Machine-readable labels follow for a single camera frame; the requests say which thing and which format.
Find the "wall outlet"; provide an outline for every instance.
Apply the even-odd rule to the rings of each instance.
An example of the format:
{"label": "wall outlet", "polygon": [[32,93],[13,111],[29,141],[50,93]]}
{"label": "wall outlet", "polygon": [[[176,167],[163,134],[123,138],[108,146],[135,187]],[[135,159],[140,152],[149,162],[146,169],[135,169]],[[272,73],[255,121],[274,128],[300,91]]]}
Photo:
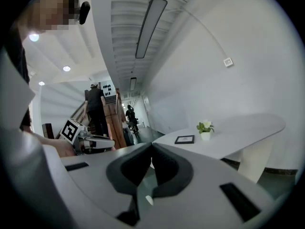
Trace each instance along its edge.
{"label": "wall outlet", "polygon": [[234,65],[231,58],[225,59],[224,64],[225,64],[226,67],[230,67],[230,66]]}

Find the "person in black clothing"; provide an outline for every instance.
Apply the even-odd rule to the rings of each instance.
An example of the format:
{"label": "person in black clothing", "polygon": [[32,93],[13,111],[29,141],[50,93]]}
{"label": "person in black clothing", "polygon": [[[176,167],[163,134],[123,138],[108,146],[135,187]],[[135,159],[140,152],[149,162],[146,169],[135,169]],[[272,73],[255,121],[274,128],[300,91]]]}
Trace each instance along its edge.
{"label": "person in black clothing", "polygon": [[135,127],[135,132],[139,132],[139,128],[137,126],[138,121],[135,117],[134,108],[132,108],[130,105],[127,105],[128,110],[126,111],[126,116],[128,117],[129,122],[133,123],[133,126]]}
{"label": "person in black clothing", "polygon": [[88,110],[88,114],[95,125],[96,134],[109,136],[103,108],[103,106],[106,104],[104,92],[103,90],[99,89],[97,85],[97,83],[91,84],[91,90],[85,95],[84,117],[86,116]]}
{"label": "person in black clothing", "polygon": [[[69,24],[69,20],[75,18],[78,7],[79,0],[33,0],[16,19],[5,39],[4,47],[11,62],[27,83],[29,83],[30,78],[22,42],[30,34],[42,34],[47,30],[57,29],[58,25]],[[60,157],[74,155],[72,145],[66,140],[42,137],[33,133],[30,126],[30,112],[27,110],[20,125],[22,131],[34,135],[41,144],[55,147]]]}

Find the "floor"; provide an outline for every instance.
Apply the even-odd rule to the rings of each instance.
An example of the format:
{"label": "floor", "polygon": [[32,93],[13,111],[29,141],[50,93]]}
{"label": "floor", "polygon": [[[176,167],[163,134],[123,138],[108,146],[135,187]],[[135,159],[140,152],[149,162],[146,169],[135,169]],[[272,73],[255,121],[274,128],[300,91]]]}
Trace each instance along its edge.
{"label": "floor", "polygon": [[[153,142],[157,138],[163,136],[163,134],[152,130],[149,127],[139,128],[138,134],[132,134],[134,144]],[[295,176],[275,175],[264,172],[257,182],[262,188],[264,188],[270,196],[277,199],[283,194],[289,193],[292,187],[295,185]],[[145,215],[153,203],[151,197],[152,190],[157,186],[156,176],[154,169],[151,167],[146,173],[145,178],[138,186],[137,198],[140,218]]]}
{"label": "floor", "polygon": [[139,133],[134,134],[132,132],[133,142],[134,144],[138,143],[151,143],[154,140],[158,139],[159,137],[163,136],[164,134],[152,130],[150,127],[139,127]]}

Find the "white wall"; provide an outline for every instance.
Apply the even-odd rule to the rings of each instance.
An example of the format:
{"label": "white wall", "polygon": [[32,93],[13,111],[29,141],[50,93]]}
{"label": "white wall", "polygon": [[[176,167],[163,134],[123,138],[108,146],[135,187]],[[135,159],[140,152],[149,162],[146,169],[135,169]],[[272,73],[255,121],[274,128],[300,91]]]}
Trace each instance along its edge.
{"label": "white wall", "polygon": [[104,81],[111,81],[111,77],[107,70],[99,71],[95,74],[90,76],[90,79],[95,82],[104,82]]}
{"label": "white wall", "polygon": [[31,120],[33,132],[43,136],[42,123],[41,123],[41,91],[35,91],[35,97],[31,102]]}
{"label": "white wall", "polygon": [[85,101],[84,91],[90,90],[90,85],[90,81],[78,81],[54,83],[41,88],[41,124],[51,123],[54,137]]}
{"label": "white wall", "polygon": [[78,76],[72,79],[68,79],[68,82],[78,82],[78,81],[89,81],[89,76],[87,75],[82,75],[82,76]]}
{"label": "white wall", "polygon": [[137,100],[137,102],[136,102],[136,104],[134,106],[134,113],[135,113],[135,117],[139,119],[140,124],[142,122],[144,122],[145,126],[150,126],[148,118],[147,118],[147,114],[146,114],[146,111],[145,111],[145,106],[144,106],[144,102],[143,102],[142,97],[140,97]]}
{"label": "white wall", "polygon": [[292,23],[274,0],[190,0],[145,79],[156,130],[170,133],[203,119],[273,113],[286,121],[267,166],[304,162],[305,58]]}

